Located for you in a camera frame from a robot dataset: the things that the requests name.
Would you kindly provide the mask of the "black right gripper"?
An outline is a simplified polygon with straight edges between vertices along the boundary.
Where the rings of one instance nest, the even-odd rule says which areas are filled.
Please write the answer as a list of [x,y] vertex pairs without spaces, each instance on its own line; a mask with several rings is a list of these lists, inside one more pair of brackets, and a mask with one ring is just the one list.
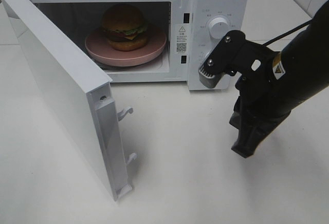
[[290,111],[328,87],[328,50],[304,53],[282,51],[281,64],[285,74],[272,78],[271,89],[247,110],[234,111],[229,123],[239,130],[231,149],[248,158],[259,144],[289,115]]

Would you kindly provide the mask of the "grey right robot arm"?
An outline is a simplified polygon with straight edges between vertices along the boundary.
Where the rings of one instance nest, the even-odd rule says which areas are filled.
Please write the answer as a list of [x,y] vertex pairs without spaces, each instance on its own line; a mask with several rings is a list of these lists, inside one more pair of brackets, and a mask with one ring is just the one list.
[[240,95],[229,123],[239,130],[232,150],[244,158],[276,129],[291,111],[328,87],[328,3],[252,80],[242,75]]

